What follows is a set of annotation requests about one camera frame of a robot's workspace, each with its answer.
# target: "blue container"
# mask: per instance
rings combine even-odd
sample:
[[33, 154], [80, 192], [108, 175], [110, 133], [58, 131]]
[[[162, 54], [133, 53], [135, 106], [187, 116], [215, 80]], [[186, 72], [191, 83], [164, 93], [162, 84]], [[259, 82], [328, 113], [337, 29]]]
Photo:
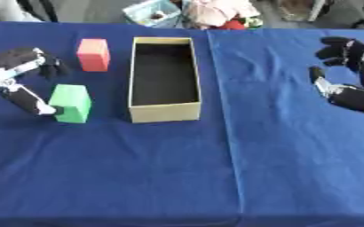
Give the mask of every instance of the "blue container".
[[[170, 0], [149, 0], [141, 4], [134, 4], [123, 9], [127, 22], [139, 24], [146, 27], [175, 27], [181, 16], [179, 8]], [[160, 19], [152, 19], [152, 16], [162, 12], [164, 16]]]

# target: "floor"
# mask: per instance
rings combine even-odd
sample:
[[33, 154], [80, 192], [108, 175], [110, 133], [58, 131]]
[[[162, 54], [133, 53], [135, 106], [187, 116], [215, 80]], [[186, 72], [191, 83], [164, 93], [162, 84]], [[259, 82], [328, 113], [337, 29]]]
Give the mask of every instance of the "floor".
[[[122, 9], [144, 0], [52, 0], [61, 21], [119, 23], [124, 22]], [[362, 17], [364, 0], [337, 0], [331, 12], [313, 23], [282, 20], [275, 0], [251, 2], [262, 12], [266, 27], [274, 28], [348, 28]]]

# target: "blue fabric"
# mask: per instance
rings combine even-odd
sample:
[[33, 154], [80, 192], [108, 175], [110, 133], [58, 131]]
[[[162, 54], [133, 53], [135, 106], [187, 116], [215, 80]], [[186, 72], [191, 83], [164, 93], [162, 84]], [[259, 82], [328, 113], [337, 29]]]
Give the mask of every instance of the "blue fabric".
[[[132, 38], [191, 36], [202, 80], [200, 121], [128, 123]], [[105, 38], [108, 73], [83, 72], [82, 38]], [[208, 37], [128, 25], [0, 23], [0, 51], [36, 46], [70, 76], [21, 82], [43, 98], [56, 83], [86, 85], [86, 124], [35, 117], [0, 98], [0, 226], [235, 226], [239, 201]]]
[[[132, 37], [143, 35], [194, 39], [200, 121], [128, 123]], [[0, 226], [364, 226], [364, 113], [328, 104], [308, 78], [325, 35], [364, 42], [364, 31], [0, 23], [0, 51], [37, 46], [73, 68], [26, 76], [29, 88], [48, 98], [82, 84], [93, 99], [74, 125], [0, 98]], [[92, 37], [108, 40], [108, 73], [78, 64], [78, 41]]]
[[[360, 31], [210, 33], [241, 226], [364, 226], [364, 113], [330, 105], [308, 76], [326, 35], [364, 42]], [[326, 72], [359, 84], [344, 67]]]

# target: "block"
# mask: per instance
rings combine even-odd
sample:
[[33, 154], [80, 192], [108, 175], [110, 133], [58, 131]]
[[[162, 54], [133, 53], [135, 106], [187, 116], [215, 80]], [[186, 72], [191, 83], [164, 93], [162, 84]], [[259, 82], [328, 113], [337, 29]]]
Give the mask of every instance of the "block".
[[67, 123], [86, 123], [91, 109], [90, 95], [83, 85], [58, 84], [49, 104], [64, 107], [64, 113], [55, 118]]
[[110, 54], [105, 39], [83, 39], [77, 50], [77, 57], [84, 71], [106, 72]]

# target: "white cloth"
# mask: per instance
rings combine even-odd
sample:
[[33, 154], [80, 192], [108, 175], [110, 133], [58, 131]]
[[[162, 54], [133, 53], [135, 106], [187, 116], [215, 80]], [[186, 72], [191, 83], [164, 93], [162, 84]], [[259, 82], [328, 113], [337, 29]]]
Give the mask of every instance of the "white cloth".
[[192, 0], [186, 15], [199, 27], [220, 27], [236, 16], [248, 18], [260, 13], [249, 0]]
[[32, 21], [38, 22], [39, 19], [30, 13], [24, 12], [17, 0], [0, 0], [0, 20], [1, 21]]

